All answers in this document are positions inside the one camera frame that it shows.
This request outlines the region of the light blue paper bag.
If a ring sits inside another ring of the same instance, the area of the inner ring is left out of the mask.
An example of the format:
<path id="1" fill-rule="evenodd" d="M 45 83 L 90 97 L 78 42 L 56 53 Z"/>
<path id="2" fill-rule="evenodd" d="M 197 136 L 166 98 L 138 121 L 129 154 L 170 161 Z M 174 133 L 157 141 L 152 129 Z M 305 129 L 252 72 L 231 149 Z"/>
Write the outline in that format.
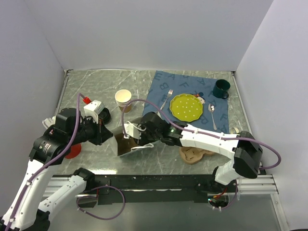
<path id="1" fill-rule="evenodd" d="M 141 140 L 134 139 L 133 137 L 125 139 L 122 126 L 111 130 L 111 132 L 113 133 L 113 137 L 108 142 L 116 156 L 124 156 L 143 149 L 152 149 L 154 144 L 158 143 L 158 141 L 146 141 L 144 145 L 140 145 L 138 142 Z"/>

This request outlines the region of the stack of brown paper cups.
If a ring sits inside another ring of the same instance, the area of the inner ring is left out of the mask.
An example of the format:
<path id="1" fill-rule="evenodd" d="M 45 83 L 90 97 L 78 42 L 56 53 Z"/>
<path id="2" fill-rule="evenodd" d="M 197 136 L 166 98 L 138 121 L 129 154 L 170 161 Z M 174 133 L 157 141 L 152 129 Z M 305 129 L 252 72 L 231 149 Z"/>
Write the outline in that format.
<path id="1" fill-rule="evenodd" d="M 119 107 L 119 109 L 124 112 L 128 113 L 131 111 L 132 104 L 131 101 L 132 94 L 129 90 L 119 90 L 115 94 L 115 101 Z"/>

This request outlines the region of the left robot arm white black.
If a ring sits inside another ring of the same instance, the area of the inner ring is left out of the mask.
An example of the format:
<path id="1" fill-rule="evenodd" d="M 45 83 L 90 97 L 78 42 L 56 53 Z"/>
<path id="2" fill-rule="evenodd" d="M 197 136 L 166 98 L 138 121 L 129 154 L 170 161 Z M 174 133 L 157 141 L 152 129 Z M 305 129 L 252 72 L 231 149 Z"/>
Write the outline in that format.
<path id="1" fill-rule="evenodd" d="M 22 185 L 11 207 L 0 218 L 2 231 L 46 231 L 69 200 L 95 189 L 94 173 L 79 168 L 66 185 L 42 199 L 59 165 L 71 152 L 71 146 L 87 141 L 102 145 L 113 137 L 104 125 L 111 119 L 107 108 L 88 104 L 84 112 L 85 116 L 81 116 L 78 109 L 64 108 L 57 116 L 44 121 L 48 128 L 35 140 Z"/>

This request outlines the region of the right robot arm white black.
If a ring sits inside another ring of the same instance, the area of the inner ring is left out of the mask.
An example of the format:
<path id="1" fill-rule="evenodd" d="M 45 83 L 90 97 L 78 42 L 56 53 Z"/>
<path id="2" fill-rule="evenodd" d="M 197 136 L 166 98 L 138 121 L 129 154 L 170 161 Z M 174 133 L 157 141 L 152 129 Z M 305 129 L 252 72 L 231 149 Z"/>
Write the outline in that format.
<path id="1" fill-rule="evenodd" d="M 239 177 L 255 179 L 258 176 L 263 150 L 251 133 L 225 134 L 196 128 L 184 122 L 166 122 L 156 113 L 141 118 L 139 144 L 160 141 L 168 146 L 193 147 L 223 155 L 227 163 L 216 167 L 210 181 L 211 188 L 221 192 Z"/>

